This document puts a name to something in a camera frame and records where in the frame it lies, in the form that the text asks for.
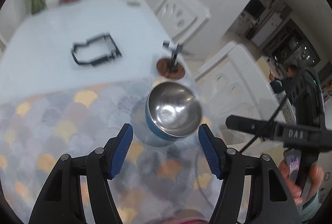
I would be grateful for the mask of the person right hand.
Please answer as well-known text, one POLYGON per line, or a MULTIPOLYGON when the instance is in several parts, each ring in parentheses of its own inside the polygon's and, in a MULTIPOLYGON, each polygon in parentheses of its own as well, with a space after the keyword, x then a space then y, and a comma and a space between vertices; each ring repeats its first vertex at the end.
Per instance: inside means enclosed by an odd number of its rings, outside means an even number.
POLYGON ((308 190, 308 194, 303 196, 303 190, 290 179, 290 175, 292 174, 292 172, 289 169, 288 159, 291 159, 291 156, 293 155, 293 150, 286 150, 283 155, 285 159, 279 164, 278 169, 280 170, 292 194, 295 204, 297 206, 302 206, 302 209, 304 209, 305 206, 309 206, 311 203, 313 203, 314 200, 316 200, 315 204, 318 204, 320 206, 317 195, 324 177, 322 167, 318 165, 313 165, 311 167, 310 173, 308 175, 308 178, 311 181, 310 189, 308 190))

